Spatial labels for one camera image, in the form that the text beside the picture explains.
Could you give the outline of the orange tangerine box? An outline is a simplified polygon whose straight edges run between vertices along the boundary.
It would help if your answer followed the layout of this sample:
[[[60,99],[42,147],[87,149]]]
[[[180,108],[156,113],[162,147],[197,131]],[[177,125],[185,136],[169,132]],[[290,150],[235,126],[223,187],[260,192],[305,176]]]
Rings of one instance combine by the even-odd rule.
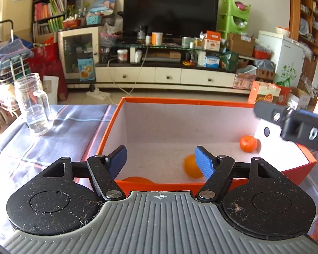
[[[183,167],[185,173],[193,179],[199,179],[203,177],[203,173],[200,171],[198,165],[195,162],[194,154],[190,154],[184,158]]]

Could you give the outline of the orange tangerine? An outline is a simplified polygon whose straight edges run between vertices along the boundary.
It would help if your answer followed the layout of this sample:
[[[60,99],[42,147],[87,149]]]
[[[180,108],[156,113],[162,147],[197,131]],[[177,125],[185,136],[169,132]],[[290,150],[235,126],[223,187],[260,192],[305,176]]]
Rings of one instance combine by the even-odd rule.
[[[246,153],[252,153],[257,150],[258,140],[250,135],[245,135],[240,139],[240,148]]]

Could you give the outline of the orange white gift box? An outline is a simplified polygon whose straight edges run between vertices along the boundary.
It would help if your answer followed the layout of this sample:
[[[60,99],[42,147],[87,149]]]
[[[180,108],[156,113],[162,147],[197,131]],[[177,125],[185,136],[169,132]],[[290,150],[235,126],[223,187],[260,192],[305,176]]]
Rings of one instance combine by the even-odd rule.
[[[248,97],[248,103],[255,104],[258,101],[277,103],[281,88],[272,83],[254,81]]]

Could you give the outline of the orange cardboard box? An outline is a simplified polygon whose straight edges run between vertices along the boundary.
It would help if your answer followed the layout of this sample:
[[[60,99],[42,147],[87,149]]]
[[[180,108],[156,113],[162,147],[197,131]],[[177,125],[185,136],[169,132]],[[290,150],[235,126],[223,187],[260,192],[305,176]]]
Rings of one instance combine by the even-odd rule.
[[[240,139],[258,140],[257,150],[246,153]],[[300,184],[316,164],[312,153],[280,137],[280,127],[258,119],[249,103],[209,100],[123,98],[102,137],[98,154],[118,146],[127,149],[127,162],[116,183],[131,191],[197,193],[205,178],[190,178],[184,158],[203,146],[212,155],[227,155],[248,163],[260,157]]]

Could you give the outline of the white chest freezer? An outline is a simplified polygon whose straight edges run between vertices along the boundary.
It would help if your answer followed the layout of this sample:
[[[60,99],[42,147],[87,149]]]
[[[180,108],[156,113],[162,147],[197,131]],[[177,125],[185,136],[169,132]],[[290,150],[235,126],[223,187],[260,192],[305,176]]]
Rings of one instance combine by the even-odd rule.
[[[283,87],[298,86],[306,47],[281,34],[259,31],[258,40],[272,51],[271,61],[275,64],[274,84]]]

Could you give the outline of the white power strip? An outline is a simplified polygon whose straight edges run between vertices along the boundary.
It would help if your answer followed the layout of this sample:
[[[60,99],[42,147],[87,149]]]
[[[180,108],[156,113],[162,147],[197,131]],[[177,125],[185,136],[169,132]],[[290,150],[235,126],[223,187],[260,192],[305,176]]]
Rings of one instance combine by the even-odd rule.
[[[101,101],[105,101],[105,100],[110,98],[110,93],[102,92],[99,89],[96,89],[93,92],[88,91],[88,92],[86,92],[86,95],[88,97],[90,97],[90,98],[98,99],[98,100],[101,100]]]

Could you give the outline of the blue plaid tablecloth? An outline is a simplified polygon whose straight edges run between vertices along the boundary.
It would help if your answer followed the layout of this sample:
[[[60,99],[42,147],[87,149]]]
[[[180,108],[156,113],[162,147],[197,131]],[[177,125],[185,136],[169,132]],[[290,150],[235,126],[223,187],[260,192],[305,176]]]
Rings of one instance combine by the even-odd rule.
[[[0,192],[13,192],[60,157],[85,161],[98,153],[115,105],[55,105],[52,128],[30,132],[22,117],[0,135]]]

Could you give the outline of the clear glass mason mug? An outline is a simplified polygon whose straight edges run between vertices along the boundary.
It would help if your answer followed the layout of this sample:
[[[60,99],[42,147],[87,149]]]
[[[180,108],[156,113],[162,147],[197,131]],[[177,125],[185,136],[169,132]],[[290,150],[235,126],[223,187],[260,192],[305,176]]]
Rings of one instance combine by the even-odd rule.
[[[16,100],[28,129],[37,135],[47,133],[53,126],[54,117],[39,74],[27,74],[16,80],[14,86]]]

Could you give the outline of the white tv stand cabinet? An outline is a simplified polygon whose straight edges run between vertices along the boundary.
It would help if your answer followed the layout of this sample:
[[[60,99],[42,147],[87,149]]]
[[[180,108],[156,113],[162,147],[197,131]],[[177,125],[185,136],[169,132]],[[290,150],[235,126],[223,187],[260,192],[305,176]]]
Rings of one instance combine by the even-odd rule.
[[[100,88],[183,90],[248,95],[249,90],[234,88],[234,73],[222,68],[184,65],[181,62],[150,61],[149,47],[142,47],[141,62],[135,62],[138,49],[127,49],[127,61],[110,58],[95,65],[96,84]]]

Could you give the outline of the wooden display shelf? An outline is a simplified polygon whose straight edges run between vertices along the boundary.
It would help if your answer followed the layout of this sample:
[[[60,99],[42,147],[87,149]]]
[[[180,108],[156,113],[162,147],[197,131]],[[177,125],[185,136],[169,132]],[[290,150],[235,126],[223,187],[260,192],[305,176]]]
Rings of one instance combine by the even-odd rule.
[[[289,30],[318,57],[318,0],[290,0]]]

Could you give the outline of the green stacked plastic bins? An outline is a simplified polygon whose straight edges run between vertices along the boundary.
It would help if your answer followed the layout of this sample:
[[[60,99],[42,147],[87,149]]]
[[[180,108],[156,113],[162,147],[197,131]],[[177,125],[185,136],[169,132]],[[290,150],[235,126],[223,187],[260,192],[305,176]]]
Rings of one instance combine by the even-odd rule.
[[[248,32],[251,5],[236,0],[221,0],[218,31],[227,39],[229,33],[245,35]]]

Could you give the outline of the shopping trolley with bags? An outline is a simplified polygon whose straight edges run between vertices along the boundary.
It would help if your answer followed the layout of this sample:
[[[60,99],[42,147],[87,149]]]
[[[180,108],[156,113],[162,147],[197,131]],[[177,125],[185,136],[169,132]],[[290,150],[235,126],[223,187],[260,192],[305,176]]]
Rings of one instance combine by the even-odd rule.
[[[11,38],[8,42],[0,44],[0,107],[16,116],[19,111],[15,97],[15,81],[26,77],[30,73],[28,59],[34,56],[31,49],[24,46],[22,40],[14,39],[14,23],[7,19],[0,21],[0,25],[11,25]]]

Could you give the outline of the black flat screen television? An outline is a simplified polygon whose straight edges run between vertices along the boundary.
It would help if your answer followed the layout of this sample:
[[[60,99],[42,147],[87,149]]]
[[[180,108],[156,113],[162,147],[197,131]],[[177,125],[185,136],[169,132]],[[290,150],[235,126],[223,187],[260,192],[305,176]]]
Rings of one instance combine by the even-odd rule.
[[[123,35],[137,36],[140,28],[166,37],[196,37],[215,30],[219,0],[124,0]]]

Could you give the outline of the black bookshelf with books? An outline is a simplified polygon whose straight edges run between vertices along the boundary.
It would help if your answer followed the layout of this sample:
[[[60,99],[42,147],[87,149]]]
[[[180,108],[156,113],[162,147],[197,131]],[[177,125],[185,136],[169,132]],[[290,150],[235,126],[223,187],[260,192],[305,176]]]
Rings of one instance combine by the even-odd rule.
[[[32,35],[54,33],[64,28],[67,0],[33,0],[32,2]]]

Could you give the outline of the beige standing air conditioner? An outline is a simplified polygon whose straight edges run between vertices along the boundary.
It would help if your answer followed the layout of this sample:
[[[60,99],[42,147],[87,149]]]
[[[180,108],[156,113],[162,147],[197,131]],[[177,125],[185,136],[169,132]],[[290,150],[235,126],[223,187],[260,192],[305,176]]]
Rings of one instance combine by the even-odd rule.
[[[33,0],[3,0],[2,19],[10,19],[14,25],[14,35],[31,41]]]

